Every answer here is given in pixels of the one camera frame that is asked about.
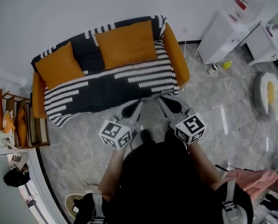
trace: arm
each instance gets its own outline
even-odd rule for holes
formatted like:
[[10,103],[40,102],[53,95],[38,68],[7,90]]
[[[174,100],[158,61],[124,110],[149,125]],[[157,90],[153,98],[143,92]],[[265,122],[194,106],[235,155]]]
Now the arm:
[[167,22],[163,41],[176,74],[177,84],[182,87],[190,80],[190,72],[184,59],[184,54],[182,54],[177,39]]
[[45,81],[41,78],[39,73],[34,71],[33,75],[33,115],[35,118],[46,119],[46,113],[44,109],[44,93],[45,93]]
[[203,183],[217,190],[221,185],[219,173],[211,161],[207,158],[198,142],[194,142],[188,146],[188,151],[196,165],[199,178]]
[[109,202],[119,188],[119,180],[122,171],[123,158],[126,146],[120,150],[114,149],[110,163],[102,177],[98,190],[102,196]]

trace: white cabinet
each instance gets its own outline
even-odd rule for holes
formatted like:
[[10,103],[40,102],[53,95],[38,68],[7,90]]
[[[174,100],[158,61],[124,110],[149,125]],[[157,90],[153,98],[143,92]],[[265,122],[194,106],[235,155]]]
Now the white cabinet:
[[274,33],[272,37],[262,23],[260,23],[240,46],[244,44],[247,44],[254,58],[249,63],[249,66],[259,62],[278,60],[278,33]]

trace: black bag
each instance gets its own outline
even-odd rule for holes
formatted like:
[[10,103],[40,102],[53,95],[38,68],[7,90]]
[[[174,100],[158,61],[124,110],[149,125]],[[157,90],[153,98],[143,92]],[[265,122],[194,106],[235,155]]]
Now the black bag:
[[8,186],[19,187],[26,184],[30,180],[30,175],[28,172],[21,172],[14,168],[6,173],[4,176],[4,182]]

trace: backpack strap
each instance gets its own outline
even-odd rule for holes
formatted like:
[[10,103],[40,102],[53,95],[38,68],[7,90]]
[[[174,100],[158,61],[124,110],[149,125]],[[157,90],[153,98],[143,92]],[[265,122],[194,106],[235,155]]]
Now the backpack strap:
[[247,224],[247,213],[239,205],[235,205],[234,190],[236,179],[230,180],[227,183],[227,196],[223,202],[222,217],[224,224]]
[[102,211],[102,195],[100,191],[92,193],[95,208],[93,210],[93,218],[89,224],[105,224],[105,216]]

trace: wooden shelf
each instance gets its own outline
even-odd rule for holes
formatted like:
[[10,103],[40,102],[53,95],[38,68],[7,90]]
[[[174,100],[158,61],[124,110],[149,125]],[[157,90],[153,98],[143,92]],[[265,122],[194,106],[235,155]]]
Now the wooden shelf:
[[[15,147],[19,149],[29,149],[36,147],[43,147],[50,145],[47,122],[46,119],[37,119],[33,116],[33,107],[32,100],[28,98],[24,98],[21,96],[16,96],[10,94],[10,92],[6,92],[2,99],[6,100],[6,111],[13,111],[14,118],[14,142]],[[25,121],[27,125],[27,141],[26,146],[22,147],[19,144],[18,136],[17,136],[17,124],[16,124],[16,115],[19,108],[23,106],[25,110]]]

